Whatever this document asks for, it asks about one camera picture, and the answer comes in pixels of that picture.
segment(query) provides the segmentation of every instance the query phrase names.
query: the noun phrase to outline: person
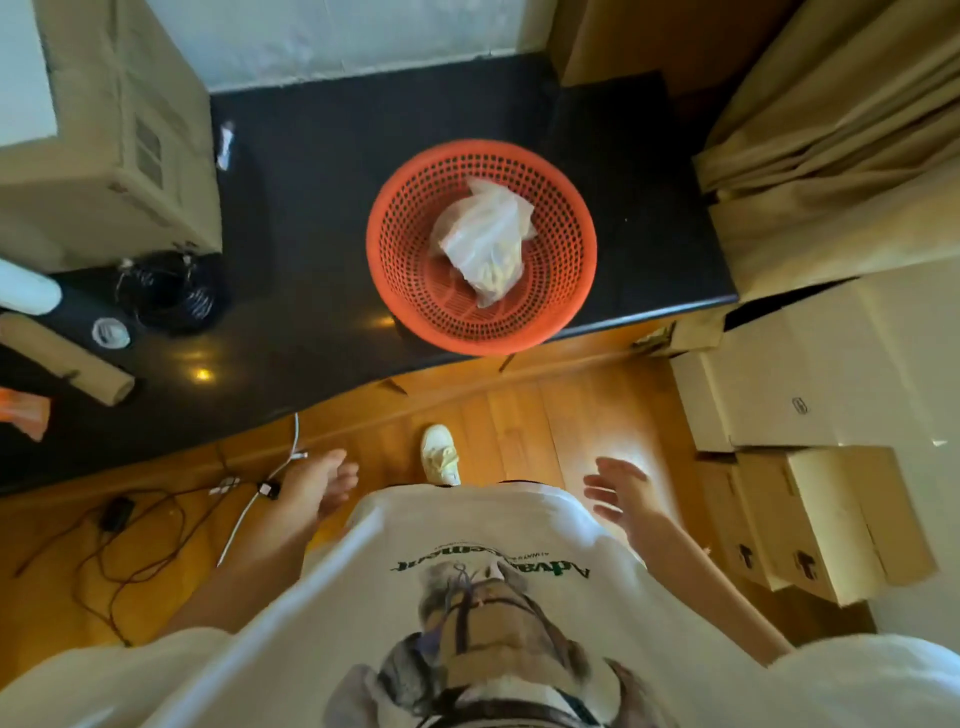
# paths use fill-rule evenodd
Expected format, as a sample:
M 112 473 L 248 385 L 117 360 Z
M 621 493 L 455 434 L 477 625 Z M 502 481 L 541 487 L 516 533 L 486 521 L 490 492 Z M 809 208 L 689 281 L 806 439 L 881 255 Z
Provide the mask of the person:
M 356 506 L 343 450 L 278 500 L 149 644 L 71 650 L 0 692 L 5 728 L 652 728 L 955 725 L 960 658 L 909 638 L 793 646 L 663 510 L 599 458 L 577 498 L 460 484 L 449 430 L 426 481 Z

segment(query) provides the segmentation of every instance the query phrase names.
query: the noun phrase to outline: white plastic bag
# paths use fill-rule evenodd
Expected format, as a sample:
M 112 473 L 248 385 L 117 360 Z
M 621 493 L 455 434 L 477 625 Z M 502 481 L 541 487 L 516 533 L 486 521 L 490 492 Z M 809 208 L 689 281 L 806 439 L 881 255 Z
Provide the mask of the white plastic bag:
M 523 240 L 537 234 L 534 206 L 490 180 L 470 178 L 471 197 L 448 207 L 430 233 L 432 255 L 443 253 L 486 308 L 507 295 L 523 275 Z

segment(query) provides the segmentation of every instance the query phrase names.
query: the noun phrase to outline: white t-shirt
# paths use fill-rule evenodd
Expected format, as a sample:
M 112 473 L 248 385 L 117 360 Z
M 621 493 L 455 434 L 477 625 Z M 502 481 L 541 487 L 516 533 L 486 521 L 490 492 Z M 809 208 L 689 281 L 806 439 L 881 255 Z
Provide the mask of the white t-shirt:
M 906 640 L 884 657 L 889 645 L 862 638 L 846 663 L 840 641 L 825 659 L 800 650 L 764 668 L 547 486 L 380 491 L 308 561 L 318 563 L 235 636 L 191 629 L 48 660 L 0 692 L 0 725 L 960 724 L 952 652 Z M 838 683 L 829 666 L 841 664 Z M 903 710 L 881 705 L 908 683 Z

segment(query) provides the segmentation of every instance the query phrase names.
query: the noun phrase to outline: plastic bag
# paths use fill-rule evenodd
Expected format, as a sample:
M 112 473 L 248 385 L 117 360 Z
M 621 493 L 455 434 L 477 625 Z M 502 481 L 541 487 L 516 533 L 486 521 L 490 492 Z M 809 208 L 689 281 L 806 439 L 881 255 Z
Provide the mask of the plastic bag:
M 50 420 L 50 400 L 0 387 L 0 422 L 10 423 L 39 442 Z
M 471 197 L 441 213 L 430 233 L 432 255 L 444 254 L 486 308 L 502 299 L 523 275 L 521 243 L 536 236 L 534 206 L 490 180 L 470 178 Z

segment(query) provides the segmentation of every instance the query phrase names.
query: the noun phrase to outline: orange basket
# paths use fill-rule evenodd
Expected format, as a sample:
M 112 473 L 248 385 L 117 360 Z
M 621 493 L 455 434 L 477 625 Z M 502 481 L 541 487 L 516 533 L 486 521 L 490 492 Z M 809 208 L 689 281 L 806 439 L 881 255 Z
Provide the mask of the orange basket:
M 433 224 L 469 195 L 467 178 L 509 187 L 534 206 L 538 235 L 523 243 L 523 276 L 488 308 L 446 257 L 427 254 Z M 367 261 L 384 303 L 402 324 L 451 352 L 483 356 L 536 346 L 584 304 L 596 271 L 593 221 L 564 173 L 522 147 L 464 139 L 400 167 L 373 203 Z

